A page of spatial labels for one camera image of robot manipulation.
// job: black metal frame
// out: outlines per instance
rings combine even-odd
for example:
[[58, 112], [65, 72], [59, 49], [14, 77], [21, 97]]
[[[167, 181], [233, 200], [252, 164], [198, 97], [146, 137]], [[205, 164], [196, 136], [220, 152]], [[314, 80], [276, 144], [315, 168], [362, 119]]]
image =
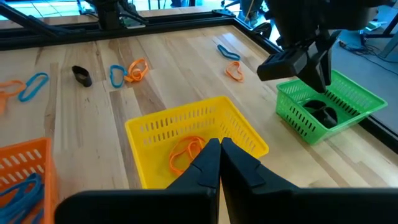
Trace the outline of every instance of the black metal frame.
[[[53, 27], [55, 36], [45, 35], [43, 32], [39, 35], [36, 34], [40, 33], [38, 30], [29, 30], [26, 28], [3, 29], [0, 30], [0, 50], [45, 47], [203, 27], [232, 25], [270, 54], [276, 54], [282, 51], [276, 44], [265, 38], [261, 33], [258, 33], [258, 31], [253, 31], [226, 9], [171, 16], [155, 16], [147, 17], [146, 19], [148, 20], [148, 25], [145, 27], [111, 31], [100, 30], [97, 22], [51, 26]], [[398, 153], [398, 134], [392, 129], [382, 124], [373, 116], [360, 122], [360, 125], [394, 152]]]
[[363, 30], [361, 30], [359, 32], [361, 38], [361, 44], [365, 45], [366, 39], [369, 38], [392, 38], [394, 34], [391, 34], [391, 31], [395, 28], [397, 24], [398, 24], [398, 13], [391, 20], [390, 24], [387, 26], [387, 28], [384, 30], [382, 34], [367, 34]]

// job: cable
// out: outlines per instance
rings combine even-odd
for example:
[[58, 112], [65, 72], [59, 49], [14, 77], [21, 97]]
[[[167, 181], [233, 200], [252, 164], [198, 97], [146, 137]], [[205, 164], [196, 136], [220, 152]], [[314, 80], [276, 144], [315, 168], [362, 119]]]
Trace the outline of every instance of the cable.
[[246, 19], [248, 19], [248, 16], [249, 16], [250, 10], [251, 10], [251, 8], [253, 7], [253, 3], [254, 3], [254, 0], [251, 0], [250, 6], [249, 6], [249, 10], [248, 10], [248, 13], [246, 13], [246, 17], [244, 18], [243, 22], [246, 22]]
[[357, 56], [360, 56], [362, 58], [365, 58], [367, 61], [372, 62], [373, 64], [383, 68], [384, 70], [391, 72], [393, 74], [398, 75], [398, 73], [370, 60], [369, 58], [365, 57], [365, 55], [372, 55], [372, 56], [376, 56], [377, 58], [381, 59], [384, 62], [388, 62], [388, 63], [398, 63], [398, 62], [394, 62], [394, 61], [388, 61], [385, 60], [384, 58], [380, 57], [377, 53], [375, 53], [375, 50], [380, 51], [380, 49], [378, 49], [377, 47], [370, 45], [370, 44], [366, 44], [364, 47], [350, 47], [348, 44], [344, 43], [343, 41], [339, 40], [338, 41], [339, 46]]

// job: green basket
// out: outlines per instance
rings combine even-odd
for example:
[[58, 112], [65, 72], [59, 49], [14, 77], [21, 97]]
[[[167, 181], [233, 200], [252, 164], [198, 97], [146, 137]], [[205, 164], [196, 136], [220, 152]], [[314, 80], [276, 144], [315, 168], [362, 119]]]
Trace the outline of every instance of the green basket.
[[[331, 85], [324, 94], [317, 93], [301, 80], [277, 85], [277, 114], [309, 144], [316, 144], [387, 106], [383, 99], [340, 72], [332, 70], [331, 79]], [[302, 106], [310, 100], [320, 100], [332, 107], [337, 113], [338, 125], [330, 129], [324, 127]]]

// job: orange rubber band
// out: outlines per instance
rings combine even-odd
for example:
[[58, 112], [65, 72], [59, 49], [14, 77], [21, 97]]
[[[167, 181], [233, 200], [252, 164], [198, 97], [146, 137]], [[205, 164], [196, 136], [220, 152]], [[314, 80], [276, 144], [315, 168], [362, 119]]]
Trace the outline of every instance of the orange rubber band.
[[[144, 63], [144, 70], [142, 71], [139, 68], [135, 68], [139, 63]], [[133, 63], [129, 67], [129, 74], [124, 77], [126, 82], [138, 82], [144, 78], [146, 73], [148, 72], [148, 64], [144, 58], [140, 58], [138, 60], [133, 61]]]
[[[239, 78], [236, 78], [233, 73], [230, 71], [231, 67], [237, 67], [236, 68], [236, 72], [239, 75]], [[238, 61], [235, 62], [231, 62], [225, 69], [225, 74], [227, 74], [227, 76], [233, 78], [235, 81], [237, 82], [243, 82], [243, 73], [241, 71], [241, 64]]]
[[19, 84], [20, 87], [12, 93], [7, 93], [6, 91], [0, 91], [0, 115], [2, 115], [4, 113], [4, 110], [6, 110], [7, 99], [9, 97], [16, 96], [20, 92], [22, 92], [26, 89], [26, 84], [20, 80], [11, 80], [11, 81], [8, 81], [5, 83], [0, 83], [0, 88], [9, 87], [9, 86], [12, 86], [15, 84]]
[[[182, 142], [188, 141], [188, 140], [191, 140], [191, 141], [188, 143], [188, 145], [183, 150], [181, 150], [180, 152], [174, 152], [174, 150], [177, 146], [179, 146]], [[169, 155], [169, 166], [170, 166], [171, 171], [173, 173], [177, 174], [178, 176], [183, 174], [185, 170], [180, 170], [173, 165], [174, 159], [176, 159], [177, 156], [182, 155], [184, 152], [188, 152], [189, 158], [191, 159], [191, 162], [192, 162], [194, 160], [194, 158], [197, 155], [199, 155], [200, 151], [203, 149], [202, 143], [204, 143], [204, 142], [205, 142], [205, 140], [199, 136], [188, 136], [188, 137], [181, 139], [174, 146], [174, 148], [171, 150], [170, 155]], [[197, 151], [196, 156], [192, 154], [193, 150]]]

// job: wooden table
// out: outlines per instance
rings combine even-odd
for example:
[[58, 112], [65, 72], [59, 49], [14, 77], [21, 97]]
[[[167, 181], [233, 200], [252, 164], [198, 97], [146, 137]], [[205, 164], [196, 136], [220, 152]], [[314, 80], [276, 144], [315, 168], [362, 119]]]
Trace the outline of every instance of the wooden table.
[[[201, 6], [201, 7], [181, 7], [175, 9], [161, 9], [161, 10], [150, 10], [150, 11], [138, 11], [138, 14], [144, 17], [149, 16], [166, 16], [172, 14], [181, 13], [193, 13], [193, 12], [208, 12], [212, 8]], [[74, 24], [74, 23], [84, 23], [84, 22], [96, 22], [98, 19], [87, 15], [87, 16], [62, 16], [62, 17], [45, 17], [39, 18], [41, 21], [50, 25], [62, 25], [62, 24]], [[0, 21], [0, 29], [12, 29], [20, 28], [21, 26], [10, 20]]]
[[[217, 44], [242, 56], [244, 83], [224, 74], [229, 61], [220, 56]], [[256, 75], [257, 66], [268, 56], [232, 26], [0, 52], [0, 82], [28, 80], [36, 72], [50, 75], [31, 101], [8, 100], [0, 116], [0, 147], [52, 138], [60, 199], [88, 189], [139, 189], [124, 123], [226, 95], [268, 143], [270, 151], [261, 162], [292, 183], [301, 187], [398, 186], [398, 156], [358, 125], [316, 146], [304, 143], [275, 113], [275, 85], [285, 80], [260, 82]], [[113, 88], [109, 66], [128, 67], [142, 57], [150, 67], [145, 79]], [[91, 87], [83, 88], [75, 81], [73, 65], [91, 72]], [[220, 223], [228, 223], [222, 201], [220, 207]]]

